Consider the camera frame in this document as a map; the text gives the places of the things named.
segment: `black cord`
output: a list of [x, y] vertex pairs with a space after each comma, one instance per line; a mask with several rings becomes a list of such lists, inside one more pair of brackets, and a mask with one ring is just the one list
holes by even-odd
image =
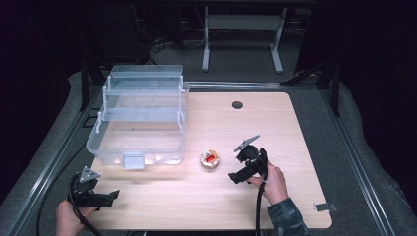
[[74, 181], [76, 181], [79, 177], [80, 177], [80, 174], [74, 175], [71, 178], [70, 183], [68, 184], [68, 195], [70, 196], [71, 204], [73, 205], [74, 215], [80, 220], [80, 223], [85, 225], [94, 235], [101, 236], [101, 233], [98, 232], [98, 230], [81, 214], [79, 208], [74, 202], [73, 190], [71, 186], [74, 185]]
[[49, 187], [46, 189], [45, 191], [45, 195], [43, 195], [42, 197], [42, 202], [40, 203], [40, 207], [39, 207], [39, 211], [37, 212], [37, 219], [36, 219], [36, 235], [40, 236], [40, 217], [42, 216], [42, 210], [43, 210], [43, 206], [45, 205], [46, 202], [46, 198], [49, 195], [49, 192], [51, 191], [52, 187], [54, 186], [54, 184], [56, 183], [56, 181], [58, 180], [58, 178], [61, 176], [61, 174], [64, 172], [64, 170], [68, 167], [68, 165], [71, 163], [71, 161], [74, 160], [74, 158], [83, 150], [83, 148], [86, 146], [86, 144], [83, 144], [82, 147], [80, 147], [80, 149], [77, 150], [77, 152], [71, 156], [71, 158], [67, 161], [67, 163], [61, 168], [61, 170], [58, 172], [58, 174], [55, 176], [55, 178], [52, 180], [51, 184], [49, 185]]
[[263, 177], [263, 181], [261, 183], [260, 189], [258, 190], [257, 195], [257, 211], [256, 211], [256, 234], [257, 236], [261, 236], [261, 226], [260, 226], [260, 211], [261, 211], [261, 199], [262, 199], [262, 193], [264, 192], [265, 183], [267, 182], [268, 178], [268, 168], [265, 167], [265, 174]]

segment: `camouflage sleeve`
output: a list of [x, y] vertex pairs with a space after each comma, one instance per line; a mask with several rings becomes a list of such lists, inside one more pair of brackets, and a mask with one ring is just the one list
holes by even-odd
[[269, 206], [268, 212], [277, 235], [311, 235], [300, 210], [290, 198]]

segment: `plastic drawer organizer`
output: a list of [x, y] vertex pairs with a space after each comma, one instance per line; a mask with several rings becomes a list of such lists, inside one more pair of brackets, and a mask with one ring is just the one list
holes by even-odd
[[87, 149], [125, 169], [181, 163], [188, 92], [182, 66], [114, 66]]

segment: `human hand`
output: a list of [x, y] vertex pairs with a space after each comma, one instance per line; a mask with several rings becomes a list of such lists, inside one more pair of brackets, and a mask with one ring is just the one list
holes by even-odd
[[[79, 207], [80, 213], [84, 217], [90, 216], [94, 211], [94, 207]], [[84, 226], [73, 212], [73, 205], [64, 200], [59, 203], [56, 208], [56, 235], [57, 236], [76, 236]]]
[[[264, 186], [263, 195], [274, 205], [288, 198], [284, 173], [279, 167], [274, 166], [268, 161], [268, 178]], [[250, 177], [247, 181], [260, 188], [263, 177]]]

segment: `wooden table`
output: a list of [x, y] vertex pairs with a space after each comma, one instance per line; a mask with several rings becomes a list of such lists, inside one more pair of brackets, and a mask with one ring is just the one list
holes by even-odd
[[[235, 109], [233, 101], [243, 107]], [[288, 193], [309, 228], [328, 228], [328, 212], [314, 210], [322, 193], [291, 100], [284, 92], [191, 92], [184, 161], [179, 165], [124, 170], [102, 165], [96, 193], [120, 190], [112, 207], [104, 207], [90, 222], [100, 229], [129, 230], [253, 230], [258, 189], [235, 185], [228, 173], [244, 167], [233, 152], [243, 140], [261, 135], [252, 145], [264, 148], [269, 160], [285, 174]], [[221, 161], [203, 169], [200, 154], [216, 150]], [[273, 228], [263, 198], [261, 228]]]

